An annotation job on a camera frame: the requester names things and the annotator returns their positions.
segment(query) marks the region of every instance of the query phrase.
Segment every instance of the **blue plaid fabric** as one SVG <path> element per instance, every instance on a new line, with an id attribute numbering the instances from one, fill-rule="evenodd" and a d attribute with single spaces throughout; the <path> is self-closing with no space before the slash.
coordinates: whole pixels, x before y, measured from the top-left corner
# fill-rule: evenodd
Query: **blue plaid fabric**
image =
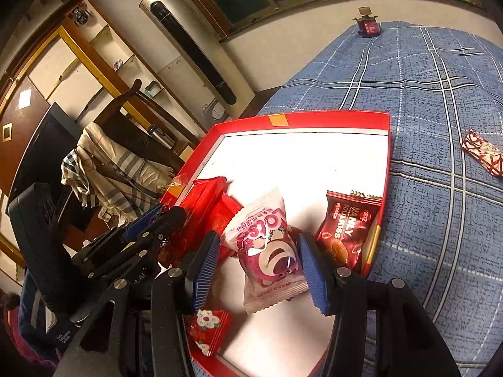
<path id="1" fill-rule="evenodd" d="M 349 28 L 288 81 L 261 114 L 380 110 L 393 135 L 388 201 L 370 279 L 404 279 L 462 376 L 480 373 L 503 339 L 503 182 L 460 141 L 472 128 L 503 149 L 503 51 L 466 32 L 381 24 Z M 369 313 L 364 376 L 375 360 Z"/>

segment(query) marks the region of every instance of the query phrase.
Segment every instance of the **metal screw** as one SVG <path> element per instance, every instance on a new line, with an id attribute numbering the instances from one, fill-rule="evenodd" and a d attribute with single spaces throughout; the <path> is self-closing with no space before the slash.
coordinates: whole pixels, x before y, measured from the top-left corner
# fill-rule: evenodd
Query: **metal screw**
<path id="1" fill-rule="evenodd" d="M 170 278 L 177 278 L 183 273 L 182 269 L 180 268 L 171 268 L 168 270 L 168 276 Z"/>
<path id="2" fill-rule="evenodd" d="M 127 281 L 126 279 L 117 279 L 115 282 L 114 282 L 114 288 L 115 289 L 122 289 L 124 286 L 127 285 Z"/>
<path id="3" fill-rule="evenodd" d="M 394 278 L 393 281 L 391 281 L 391 284 L 398 289 L 402 289 L 406 285 L 406 283 L 400 278 Z"/>
<path id="4" fill-rule="evenodd" d="M 341 266 L 341 267 L 337 270 L 337 274 L 338 274 L 341 278 L 347 278 L 348 276 L 350 276 L 350 275 L 351 275 L 351 269 L 346 268 L 345 266 Z"/>

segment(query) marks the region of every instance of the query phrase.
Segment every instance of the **patterned wrapper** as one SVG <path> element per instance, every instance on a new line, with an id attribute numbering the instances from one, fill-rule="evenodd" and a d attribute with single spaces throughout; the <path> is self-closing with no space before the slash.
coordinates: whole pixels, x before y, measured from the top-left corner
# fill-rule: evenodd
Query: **patterned wrapper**
<path id="1" fill-rule="evenodd" d="M 493 176 L 503 176 L 503 154 L 495 145 L 470 129 L 461 147 L 475 157 Z"/>
<path id="2" fill-rule="evenodd" d="M 327 191 L 326 198 L 329 206 L 316 242 L 335 261 L 353 269 L 381 201 L 333 191 Z"/>
<path id="3" fill-rule="evenodd" d="M 230 323 L 230 313 L 225 310 L 199 310 L 194 316 L 185 317 L 188 335 L 205 356 L 217 353 Z"/>

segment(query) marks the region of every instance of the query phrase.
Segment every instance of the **blue bedsheet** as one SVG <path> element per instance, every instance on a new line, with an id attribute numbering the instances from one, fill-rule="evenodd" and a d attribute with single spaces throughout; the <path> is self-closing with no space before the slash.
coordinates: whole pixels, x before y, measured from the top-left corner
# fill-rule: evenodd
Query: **blue bedsheet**
<path id="1" fill-rule="evenodd" d="M 266 104 L 261 114 L 380 110 L 391 115 L 392 163 L 370 279 L 404 279 L 424 304 L 463 376 L 476 376 L 503 339 L 503 181 L 460 141 L 472 128 L 503 149 L 503 51 L 466 32 L 381 24 L 351 27 Z M 369 314 L 366 367 L 375 359 Z"/>

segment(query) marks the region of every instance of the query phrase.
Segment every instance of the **air conditioner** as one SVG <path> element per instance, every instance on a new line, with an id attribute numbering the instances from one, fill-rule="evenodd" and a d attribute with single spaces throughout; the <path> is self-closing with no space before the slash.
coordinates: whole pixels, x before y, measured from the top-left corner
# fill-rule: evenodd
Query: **air conditioner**
<path id="1" fill-rule="evenodd" d="M 142 0 L 140 8 L 175 46 L 232 118 L 255 96 L 237 66 L 185 0 Z"/>

